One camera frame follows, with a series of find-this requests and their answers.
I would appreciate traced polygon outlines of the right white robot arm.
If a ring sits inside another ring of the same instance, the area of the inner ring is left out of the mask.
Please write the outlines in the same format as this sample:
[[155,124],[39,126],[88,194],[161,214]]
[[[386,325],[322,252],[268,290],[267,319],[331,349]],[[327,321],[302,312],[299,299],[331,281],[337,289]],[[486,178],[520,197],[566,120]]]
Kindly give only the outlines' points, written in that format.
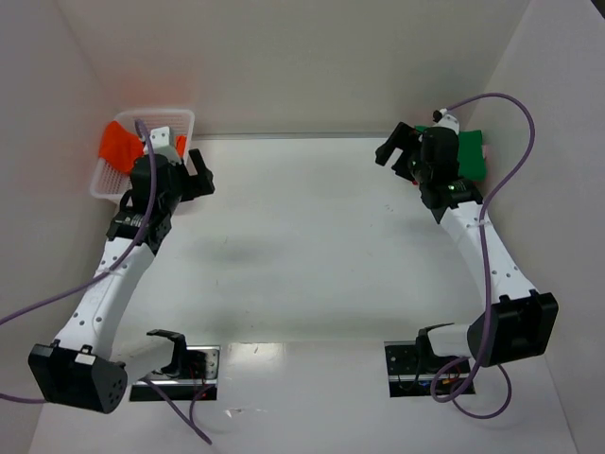
[[427,358],[472,358],[482,367],[542,355],[558,315],[552,293],[541,293],[520,271],[495,231],[475,183],[459,172],[459,128],[450,115],[419,131],[399,123],[375,152],[394,173],[415,183],[424,206],[458,247],[483,300],[470,324],[444,323],[419,332]]

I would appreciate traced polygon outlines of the orange t shirt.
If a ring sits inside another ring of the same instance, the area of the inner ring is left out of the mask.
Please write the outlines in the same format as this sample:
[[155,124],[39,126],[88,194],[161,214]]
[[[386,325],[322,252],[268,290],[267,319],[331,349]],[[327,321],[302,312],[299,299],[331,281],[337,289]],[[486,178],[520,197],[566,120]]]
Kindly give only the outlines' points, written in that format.
[[102,134],[98,156],[113,169],[130,175],[135,161],[144,156],[144,144],[138,135],[128,132],[114,120]]

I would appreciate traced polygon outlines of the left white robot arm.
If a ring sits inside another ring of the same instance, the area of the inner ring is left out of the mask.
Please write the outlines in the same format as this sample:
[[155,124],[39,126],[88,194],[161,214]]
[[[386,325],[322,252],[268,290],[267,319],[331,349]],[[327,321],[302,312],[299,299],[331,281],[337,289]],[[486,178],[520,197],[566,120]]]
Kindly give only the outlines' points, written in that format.
[[157,154],[138,158],[130,189],[122,196],[107,232],[94,283],[72,317],[48,344],[32,347],[27,363],[48,403],[114,411],[126,389],[154,373],[179,377],[189,371],[185,336],[152,329],[140,345],[112,349],[118,325],[136,287],[171,229],[178,205],[214,193],[214,175],[198,149],[189,152],[196,170]]

